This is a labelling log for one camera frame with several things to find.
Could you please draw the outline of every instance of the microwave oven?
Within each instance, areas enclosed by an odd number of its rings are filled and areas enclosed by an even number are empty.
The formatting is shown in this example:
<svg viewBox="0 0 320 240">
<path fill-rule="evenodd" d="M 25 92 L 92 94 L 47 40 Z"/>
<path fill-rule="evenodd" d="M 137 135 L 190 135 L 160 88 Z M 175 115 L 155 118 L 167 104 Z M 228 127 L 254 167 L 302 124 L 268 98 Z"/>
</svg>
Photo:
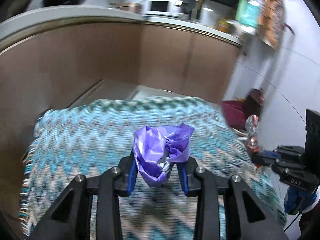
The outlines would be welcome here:
<svg viewBox="0 0 320 240">
<path fill-rule="evenodd" d="M 181 0 L 146 0 L 144 14 L 178 17 Z"/>
</svg>

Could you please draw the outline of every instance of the metal screw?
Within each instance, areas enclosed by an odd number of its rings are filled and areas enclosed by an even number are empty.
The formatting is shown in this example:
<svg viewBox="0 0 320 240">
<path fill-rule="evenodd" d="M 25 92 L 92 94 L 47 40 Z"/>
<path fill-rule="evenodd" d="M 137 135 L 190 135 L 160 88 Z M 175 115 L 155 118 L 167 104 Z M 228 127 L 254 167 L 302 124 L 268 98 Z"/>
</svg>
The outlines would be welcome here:
<svg viewBox="0 0 320 240">
<path fill-rule="evenodd" d="M 121 169 L 119 167 L 113 167 L 111 169 L 111 172 L 114 173 L 114 174 L 118 174 L 119 172 L 121 172 Z"/>
<path fill-rule="evenodd" d="M 198 172 L 198 173 L 204 173 L 204 172 L 205 172 L 205 168 L 204 168 L 204 167 L 201 167 L 201 166 L 198 166 L 198 167 L 196 167 L 196 172 Z"/>
<path fill-rule="evenodd" d="M 241 181 L 241 177 L 240 177 L 239 175 L 233 175 L 231 178 L 232 178 L 232 180 L 233 180 L 234 182 L 239 182 L 239 181 Z"/>
<path fill-rule="evenodd" d="M 77 182 L 81 182 L 81 181 L 84 180 L 84 176 L 81 175 L 81 174 L 79 174 L 79 175 L 77 175 L 77 176 L 75 177 L 75 180 L 76 180 Z"/>
</svg>

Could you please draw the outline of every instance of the purple crumpled wrapper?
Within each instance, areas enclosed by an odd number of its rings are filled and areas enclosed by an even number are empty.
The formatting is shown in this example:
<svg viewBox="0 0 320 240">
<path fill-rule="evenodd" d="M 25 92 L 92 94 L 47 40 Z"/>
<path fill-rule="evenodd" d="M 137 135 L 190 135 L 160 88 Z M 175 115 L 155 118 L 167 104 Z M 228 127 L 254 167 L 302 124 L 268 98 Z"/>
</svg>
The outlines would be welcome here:
<svg viewBox="0 0 320 240">
<path fill-rule="evenodd" d="M 144 126 L 135 131 L 132 152 L 149 187 L 166 183 L 173 165 L 188 160 L 194 130 L 181 123 L 179 126 Z"/>
</svg>

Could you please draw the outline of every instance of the knitted blanket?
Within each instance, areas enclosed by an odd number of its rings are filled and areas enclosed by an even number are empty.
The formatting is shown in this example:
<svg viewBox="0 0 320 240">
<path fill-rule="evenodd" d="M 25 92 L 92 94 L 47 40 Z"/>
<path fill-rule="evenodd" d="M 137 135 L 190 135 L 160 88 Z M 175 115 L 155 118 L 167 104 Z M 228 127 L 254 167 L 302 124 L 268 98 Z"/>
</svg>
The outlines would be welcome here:
<svg viewBox="0 0 320 240">
<path fill-rule="evenodd" d="M 130 154 L 135 130 L 145 126 L 191 125 L 191 156 L 219 176 L 239 174 L 284 226 L 286 215 L 270 178 L 257 174 L 243 144 L 222 113 L 200 98 L 153 97 L 97 100 L 73 109 L 50 110 L 35 127 L 26 158 L 20 219 L 28 236 L 50 204 L 77 174 L 97 176 Z M 94 198 L 90 239 L 95 239 Z M 119 198 L 124 239 L 192 239 L 196 198 L 181 191 L 177 169 L 169 182 L 149 188 L 138 174 L 130 198 Z M 223 200 L 220 238 L 225 239 Z"/>
</svg>

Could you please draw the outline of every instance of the black cable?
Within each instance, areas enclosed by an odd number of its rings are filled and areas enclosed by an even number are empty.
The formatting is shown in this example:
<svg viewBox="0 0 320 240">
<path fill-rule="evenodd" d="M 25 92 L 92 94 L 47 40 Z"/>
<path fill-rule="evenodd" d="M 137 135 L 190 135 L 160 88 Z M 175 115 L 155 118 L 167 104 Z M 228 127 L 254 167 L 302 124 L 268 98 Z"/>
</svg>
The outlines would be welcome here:
<svg viewBox="0 0 320 240">
<path fill-rule="evenodd" d="M 317 190 L 318 190 L 318 187 L 319 187 L 319 184 L 317 185 L 315 191 L 313 192 L 316 193 Z M 292 222 L 286 227 L 286 229 L 284 230 L 284 232 L 293 224 L 293 222 L 295 222 L 297 220 L 297 218 L 301 215 L 301 213 L 310 205 L 312 199 L 309 201 L 308 205 L 302 210 L 302 211 L 299 211 L 298 215 L 294 218 L 294 220 L 292 220 Z"/>
</svg>

